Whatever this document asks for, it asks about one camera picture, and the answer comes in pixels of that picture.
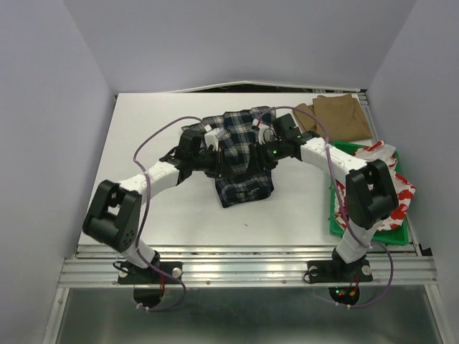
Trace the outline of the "navy plaid skirt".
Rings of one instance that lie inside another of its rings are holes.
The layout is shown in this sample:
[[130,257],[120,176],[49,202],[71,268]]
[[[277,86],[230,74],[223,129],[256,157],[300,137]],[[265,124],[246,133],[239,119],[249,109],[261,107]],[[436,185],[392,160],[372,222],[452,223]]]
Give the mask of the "navy plaid skirt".
[[249,146],[259,142],[259,131],[252,127],[253,121],[262,116],[262,124],[269,126],[275,119],[275,112],[268,112],[267,106],[253,107],[249,110],[225,112],[221,115],[203,118],[200,123],[187,125],[182,130],[204,133],[205,127],[221,129],[218,141],[224,150],[235,176],[217,178],[214,182],[222,207],[229,208],[252,201],[262,201],[274,191],[272,174],[264,171],[253,176],[247,174],[250,160]]

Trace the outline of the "brown pleated skirt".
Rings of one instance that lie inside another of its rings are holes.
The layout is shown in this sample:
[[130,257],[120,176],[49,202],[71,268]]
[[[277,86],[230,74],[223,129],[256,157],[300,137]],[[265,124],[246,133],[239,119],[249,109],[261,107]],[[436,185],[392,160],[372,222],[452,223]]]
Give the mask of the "brown pleated skirt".
[[318,122],[303,111],[313,114],[323,124],[330,141],[354,142],[373,137],[360,102],[350,94],[338,97],[319,95],[311,105],[302,103],[293,111],[302,131],[315,131],[325,138],[325,131]]

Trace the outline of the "white red floral skirt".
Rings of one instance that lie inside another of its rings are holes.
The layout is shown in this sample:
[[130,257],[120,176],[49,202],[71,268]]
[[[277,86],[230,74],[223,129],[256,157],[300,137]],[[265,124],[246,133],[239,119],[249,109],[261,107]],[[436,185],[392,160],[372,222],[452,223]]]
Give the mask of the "white red floral skirt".
[[358,149],[353,156],[364,159],[365,161],[380,159],[387,164],[394,184],[394,190],[399,201],[399,206],[391,213],[388,219],[382,222],[377,232],[390,230],[396,226],[400,226],[403,220],[406,219],[407,211],[415,195],[416,188],[401,174],[396,148],[380,140],[372,146]]

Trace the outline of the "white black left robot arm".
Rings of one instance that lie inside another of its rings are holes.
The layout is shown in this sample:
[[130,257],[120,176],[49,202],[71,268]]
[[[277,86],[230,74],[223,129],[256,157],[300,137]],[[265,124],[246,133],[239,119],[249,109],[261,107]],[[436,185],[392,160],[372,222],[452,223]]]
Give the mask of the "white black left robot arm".
[[98,184],[83,221],[83,233],[121,254],[143,282],[161,276],[180,284],[178,275],[161,269],[159,253],[141,239],[141,232],[154,196],[178,186],[195,171],[211,178],[223,176],[227,164],[219,144],[222,132],[208,125],[203,133],[185,130],[177,147],[150,168],[140,163],[135,152],[133,162],[141,173],[123,181],[104,180]]

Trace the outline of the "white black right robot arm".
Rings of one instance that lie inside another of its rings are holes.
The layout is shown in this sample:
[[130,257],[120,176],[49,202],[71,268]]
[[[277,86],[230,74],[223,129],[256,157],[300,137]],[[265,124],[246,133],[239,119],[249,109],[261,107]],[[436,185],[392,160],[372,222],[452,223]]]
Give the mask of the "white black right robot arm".
[[278,161],[295,158],[329,173],[334,184],[342,184],[345,196],[339,206],[346,231],[330,260],[311,260],[303,279],[308,284],[350,282],[357,277],[372,280],[366,253],[372,247],[377,227],[389,218],[399,201],[387,164],[365,161],[339,150],[313,131],[301,132],[291,115],[274,119],[273,139],[262,139],[249,147],[249,172],[273,170]]

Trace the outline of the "green plastic basket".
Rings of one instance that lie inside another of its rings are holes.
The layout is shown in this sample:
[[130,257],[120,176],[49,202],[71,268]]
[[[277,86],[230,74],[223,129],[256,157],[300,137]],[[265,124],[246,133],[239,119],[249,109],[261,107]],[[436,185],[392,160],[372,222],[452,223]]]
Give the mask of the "green plastic basket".
[[[350,155],[354,155],[360,148],[366,148],[366,146],[362,144],[348,143],[343,141],[335,141],[332,143],[332,145]],[[335,217],[335,205],[337,203],[338,201],[336,199],[335,188],[333,186],[333,182],[331,182],[329,205],[329,232],[331,235],[335,237],[342,237],[344,234],[344,230],[341,228]],[[396,226],[393,229],[376,232],[373,237],[373,240],[376,242],[384,243],[386,245],[407,245],[409,243],[407,219],[404,219],[400,226]]]

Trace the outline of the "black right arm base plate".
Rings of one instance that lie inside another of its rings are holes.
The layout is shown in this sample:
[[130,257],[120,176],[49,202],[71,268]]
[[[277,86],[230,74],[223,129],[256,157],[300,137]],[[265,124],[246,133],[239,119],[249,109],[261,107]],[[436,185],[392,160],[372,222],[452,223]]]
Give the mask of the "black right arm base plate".
[[347,282],[372,282],[372,270],[366,259],[360,259],[351,264],[338,260],[311,260],[307,262],[303,281],[308,284],[315,283],[347,283]]

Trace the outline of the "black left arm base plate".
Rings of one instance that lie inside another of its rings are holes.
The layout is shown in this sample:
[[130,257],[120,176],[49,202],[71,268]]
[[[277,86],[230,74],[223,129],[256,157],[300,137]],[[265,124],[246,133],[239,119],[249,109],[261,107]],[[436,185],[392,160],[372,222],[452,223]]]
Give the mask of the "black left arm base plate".
[[[112,266],[118,271],[120,285],[159,285],[161,282],[161,275],[150,268],[141,269],[127,261],[114,262]],[[172,274],[175,268],[182,267],[181,262],[161,262],[159,269]]]

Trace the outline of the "aluminium frame rail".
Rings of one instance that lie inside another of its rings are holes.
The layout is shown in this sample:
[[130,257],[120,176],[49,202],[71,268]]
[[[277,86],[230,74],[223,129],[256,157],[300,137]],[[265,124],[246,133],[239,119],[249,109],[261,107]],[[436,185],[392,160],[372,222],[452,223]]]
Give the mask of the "aluminium frame rail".
[[[331,246],[162,246],[164,262],[182,263],[182,280],[188,288],[303,287],[302,275],[312,260],[329,259]],[[112,263],[116,254],[100,245],[80,245],[62,265],[61,288],[117,287]],[[393,249],[390,255],[375,249],[368,253],[371,286],[435,285],[437,269],[432,257],[420,256],[412,246]]]

